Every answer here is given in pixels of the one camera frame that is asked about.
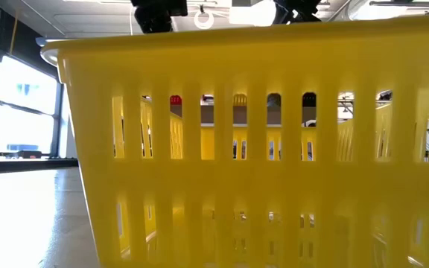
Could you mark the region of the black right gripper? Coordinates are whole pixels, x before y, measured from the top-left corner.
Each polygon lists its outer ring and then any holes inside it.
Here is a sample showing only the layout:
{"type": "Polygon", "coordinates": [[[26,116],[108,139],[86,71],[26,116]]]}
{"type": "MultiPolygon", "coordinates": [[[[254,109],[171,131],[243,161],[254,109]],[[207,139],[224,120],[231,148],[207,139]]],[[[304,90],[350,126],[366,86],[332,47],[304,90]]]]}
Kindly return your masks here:
{"type": "Polygon", "coordinates": [[[320,22],[315,16],[320,0],[274,0],[273,23],[320,22]]]}

